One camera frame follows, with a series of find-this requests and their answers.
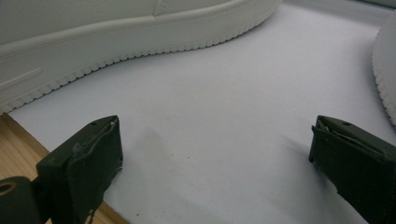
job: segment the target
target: white shoe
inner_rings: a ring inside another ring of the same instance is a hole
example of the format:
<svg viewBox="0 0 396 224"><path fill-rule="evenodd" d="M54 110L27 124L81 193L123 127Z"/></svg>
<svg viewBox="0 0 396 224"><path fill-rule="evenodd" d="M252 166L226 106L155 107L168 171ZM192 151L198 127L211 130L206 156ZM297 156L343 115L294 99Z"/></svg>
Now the white shoe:
<svg viewBox="0 0 396 224"><path fill-rule="evenodd" d="M107 65L200 49L264 21L280 0L4 1L0 112Z"/></svg>
<svg viewBox="0 0 396 224"><path fill-rule="evenodd" d="M382 103L396 126L396 11L375 39L373 68Z"/></svg>

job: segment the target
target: textured sole edge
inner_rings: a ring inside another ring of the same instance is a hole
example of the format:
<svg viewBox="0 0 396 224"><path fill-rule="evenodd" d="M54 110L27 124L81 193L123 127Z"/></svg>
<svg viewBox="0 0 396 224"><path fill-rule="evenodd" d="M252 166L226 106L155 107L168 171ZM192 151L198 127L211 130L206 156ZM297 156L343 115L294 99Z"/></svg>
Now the textured sole edge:
<svg viewBox="0 0 396 224"><path fill-rule="evenodd" d="M373 72L375 75L375 82L378 89L379 96L382 101L382 105L384 106L391 124L396 128L396 102L392 100L390 97L390 92L387 87L387 83L384 79L384 71L383 64L381 61L381 51L380 51L380 39L381 36L386 32L385 27L387 26L388 21L384 26L382 26L375 37L375 43L373 47Z"/></svg>
<svg viewBox="0 0 396 224"><path fill-rule="evenodd" d="M204 40L198 40L195 42L191 43L184 43L180 45L174 45L174 46L169 46L169 47L164 47L164 48L155 48L155 49L145 49L145 50L139 50L136 52L131 52L127 54L121 54L117 55L105 60L101 60L99 62L91 63L88 64L82 68L79 68L78 70L75 70L71 73L64 74L60 77L57 77L56 79L52 80L49 83L45 83L43 85L40 85L38 88L35 88L34 90L28 91L20 96L17 96L16 98L9 100L5 103L2 103L0 105L0 112L11 112L14 109L17 109L19 107L22 107L24 105L27 105L29 103L32 103L34 100L37 100L53 91L56 91L60 89L63 86L66 86L67 84L74 82L82 77L87 76L88 74L95 72L101 68L110 66L114 63L119 63L122 61L130 60L133 58L139 58L143 56L149 56L149 55L155 55L155 54L163 54L163 53L169 53L169 52L181 52L181 51L187 51L187 50L193 50L193 49L204 49L204 48L209 48L212 46L216 46L218 44L224 43L228 40L234 39L247 31L253 29L257 25L261 24L263 21L265 21L269 16L271 16L274 11L276 10L277 6L280 4L281 1L278 1L277 4L274 4L270 9L265 11L263 15L261 15L259 18L257 18L254 21L251 21L250 23L235 29L229 33L218 35L215 37L211 37L208 39Z"/></svg>

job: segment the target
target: shoe sole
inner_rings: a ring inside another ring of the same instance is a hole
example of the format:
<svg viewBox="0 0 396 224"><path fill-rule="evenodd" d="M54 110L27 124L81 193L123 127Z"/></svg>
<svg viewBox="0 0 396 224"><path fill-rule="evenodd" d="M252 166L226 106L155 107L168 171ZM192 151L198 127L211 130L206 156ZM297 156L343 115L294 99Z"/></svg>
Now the shoe sole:
<svg viewBox="0 0 396 224"><path fill-rule="evenodd" d="M396 12L381 27L375 38L373 50L373 70L375 82L382 104L387 111L390 122L396 128L396 58L395 36Z"/></svg>
<svg viewBox="0 0 396 224"><path fill-rule="evenodd" d="M157 17L105 21L6 44L0 48L0 112L10 112L113 63L220 44L260 24L280 2L234 0Z"/></svg>

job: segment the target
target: wooden table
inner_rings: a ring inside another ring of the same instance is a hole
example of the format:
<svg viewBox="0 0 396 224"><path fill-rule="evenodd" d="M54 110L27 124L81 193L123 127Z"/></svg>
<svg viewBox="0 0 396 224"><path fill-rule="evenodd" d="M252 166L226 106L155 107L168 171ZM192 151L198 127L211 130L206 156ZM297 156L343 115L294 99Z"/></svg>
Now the wooden table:
<svg viewBox="0 0 396 224"><path fill-rule="evenodd" d="M0 116L0 179L23 175L33 180L37 177L35 165L48 154L12 117L8 114ZM128 222L106 203L102 203L93 223Z"/></svg>

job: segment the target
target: white backdrop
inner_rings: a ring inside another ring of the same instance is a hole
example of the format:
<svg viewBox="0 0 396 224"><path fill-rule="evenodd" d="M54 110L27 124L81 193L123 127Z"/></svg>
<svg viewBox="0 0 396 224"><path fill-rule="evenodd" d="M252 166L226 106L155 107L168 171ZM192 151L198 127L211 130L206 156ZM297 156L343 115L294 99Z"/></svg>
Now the white backdrop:
<svg viewBox="0 0 396 224"><path fill-rule="evenodd" d="M111 65L10 115L49 150L119 115L106 201L134 224L365 223L308 162L311 125L344 119L396 145L371 67L389 13L288 0L235 40Z"/></svg>

